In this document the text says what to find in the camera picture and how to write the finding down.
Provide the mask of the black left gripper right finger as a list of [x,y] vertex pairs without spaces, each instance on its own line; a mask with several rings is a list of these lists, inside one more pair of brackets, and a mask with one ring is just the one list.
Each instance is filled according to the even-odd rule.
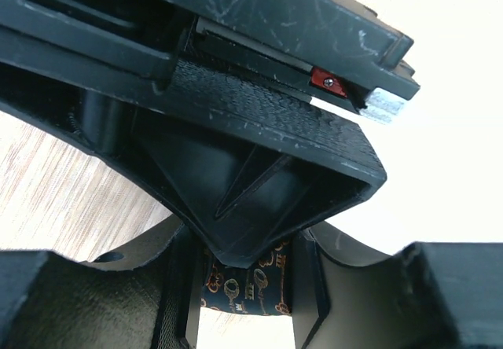
[[292,319],[298,348],[499,348],[502,246],[386,255],[319,223],[292,242]]

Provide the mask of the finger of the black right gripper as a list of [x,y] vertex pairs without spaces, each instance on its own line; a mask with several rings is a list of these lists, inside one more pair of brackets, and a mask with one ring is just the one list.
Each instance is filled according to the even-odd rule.
[[228,266],[368,200],[386,171],[359,125],[181,61],[155,110],[1,66],[1,109],[104,161]]

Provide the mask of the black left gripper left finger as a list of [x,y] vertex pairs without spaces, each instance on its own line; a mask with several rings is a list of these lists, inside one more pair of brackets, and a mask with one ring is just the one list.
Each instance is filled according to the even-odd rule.
[[203,246],[167,219],[93,262],[1,254],[4,348],[194,348]]

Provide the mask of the black tie with gold keys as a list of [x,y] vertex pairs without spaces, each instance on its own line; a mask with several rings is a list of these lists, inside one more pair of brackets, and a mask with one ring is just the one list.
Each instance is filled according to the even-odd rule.
[[292,241],[276,243],[246,269],[226,266],[204,250],[200,305],[230,314],[292,314]]

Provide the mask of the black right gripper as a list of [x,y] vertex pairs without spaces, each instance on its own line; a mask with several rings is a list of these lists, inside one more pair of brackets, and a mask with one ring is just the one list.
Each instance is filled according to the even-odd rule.
[[412,44],[356,0],[1,0],[2,63],[153,108],[193,61],[387,123]]

